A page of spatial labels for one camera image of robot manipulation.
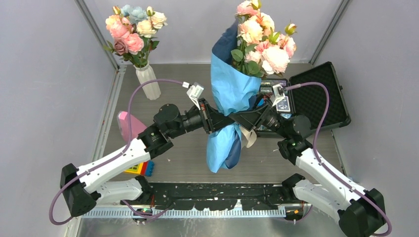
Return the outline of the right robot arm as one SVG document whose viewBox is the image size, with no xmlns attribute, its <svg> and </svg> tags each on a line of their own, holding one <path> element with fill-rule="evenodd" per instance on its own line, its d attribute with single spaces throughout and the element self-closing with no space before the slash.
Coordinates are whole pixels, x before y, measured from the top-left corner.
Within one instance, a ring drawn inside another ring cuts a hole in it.
<svg viewBox="0 0 419 237">
<path fill-rule="evenodd" d="M 319 155 L 311 135 L 311 123 L 302 115 L 285 119 L 269 106 L 233 113 L 229 118 L 245 128 L 263 125 L 280 134 L 278 142 L 283 158 L 307 172 L 322 188 L 294 175 L 286 181 L 282 196 L 287 202 L 307 201 L 332 217 L 347 237 L 388 236 L 392 224 L 385 213 L 383 195 L 377 189 L 366 190 L 351 181 Z"/>
</svg>

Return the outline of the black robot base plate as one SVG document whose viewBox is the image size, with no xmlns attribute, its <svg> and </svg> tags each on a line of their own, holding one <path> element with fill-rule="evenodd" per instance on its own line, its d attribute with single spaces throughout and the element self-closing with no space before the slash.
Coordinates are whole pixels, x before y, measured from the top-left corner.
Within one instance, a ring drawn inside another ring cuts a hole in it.
<svg viewBox="0 0 419 237">
<path fill-rule="evenodd" d="M 158 210 L 231 210 L 237 204 L 245 211 L 276 210 L 279 205 L 303 205 L 290 191 L 276 184 L 244 183 L 151 183 L 149 192 L 130 205 Z"/>
</svg>

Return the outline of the blue paper bouquet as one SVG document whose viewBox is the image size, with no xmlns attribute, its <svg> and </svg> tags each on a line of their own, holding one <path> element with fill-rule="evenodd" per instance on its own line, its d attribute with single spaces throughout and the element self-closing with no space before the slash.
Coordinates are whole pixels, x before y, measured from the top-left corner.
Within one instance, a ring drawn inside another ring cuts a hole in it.
<svg viewBox="0 0 419 237">
<path fill-rule="evenodd" d="M 258 0 L 240 3 L 234 24 L 212 48 L 211 91 L 217 110 L 225 116 L 253 107 L 262 80 L 269 75 L 281 76 L 296 51 L 296 25 L 289 23 L 278 32 L 274 20 L 260 8 Z M 234 122 L 209 136 L 207 165 L 211 172 L 238 164 L 240 126 Z"/>
</svg>

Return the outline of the cream satin ribbon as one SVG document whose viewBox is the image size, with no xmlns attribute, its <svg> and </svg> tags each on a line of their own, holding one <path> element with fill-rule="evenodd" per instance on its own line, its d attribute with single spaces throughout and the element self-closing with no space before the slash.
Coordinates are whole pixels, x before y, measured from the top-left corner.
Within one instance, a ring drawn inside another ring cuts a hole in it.
<svg viewBox="0 0 419 237">
<path fill-rule="evenodd" d="M 257 139 L 255 130 L 248 131 L 244 127 L 240 126 L 241 131 L 241 148 L 250 148 Z"/>
</svg>

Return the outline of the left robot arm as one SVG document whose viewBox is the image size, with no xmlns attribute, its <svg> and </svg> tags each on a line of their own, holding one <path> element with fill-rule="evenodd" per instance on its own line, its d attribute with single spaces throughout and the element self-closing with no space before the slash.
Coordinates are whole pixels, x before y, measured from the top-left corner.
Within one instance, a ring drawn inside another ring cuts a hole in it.
<svg viewBox="0 0 419 237">
<path fill-rule="evenodd" d="M 233 124 L 233 120 L 211 107 L 205 99 L 182 114 L 175 104 L 165 104 L 153 117 L 153 124 L 137 135 L 128 133 L 127 145 L 86 165 L 72 163 L 61 170 L 60 191 L 71 217 L 82 216 L 97 204 L 135 200 L 147 204 L 152 192 L 145 178 L 125 182 L 111 179 L 126 169 L 151 161 L 173 147 L 172 138 L 196 129 L 214 134 Z"/>
</svg>

